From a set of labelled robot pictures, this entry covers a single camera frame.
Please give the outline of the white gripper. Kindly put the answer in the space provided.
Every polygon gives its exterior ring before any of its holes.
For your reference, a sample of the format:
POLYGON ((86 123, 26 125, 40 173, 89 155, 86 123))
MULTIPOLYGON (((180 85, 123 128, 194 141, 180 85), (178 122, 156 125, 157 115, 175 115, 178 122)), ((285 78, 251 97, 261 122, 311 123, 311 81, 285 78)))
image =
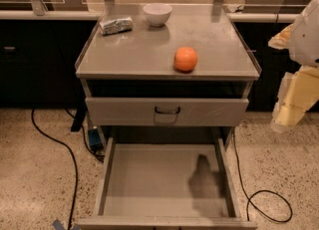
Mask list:
POLYGON ((290 24, 268 41, 277 50, 289 50, 290 59, 303 65, 281 80, 271 128, 279 133, 295 127, 319 101, 319 0, 311 0, 290 24))

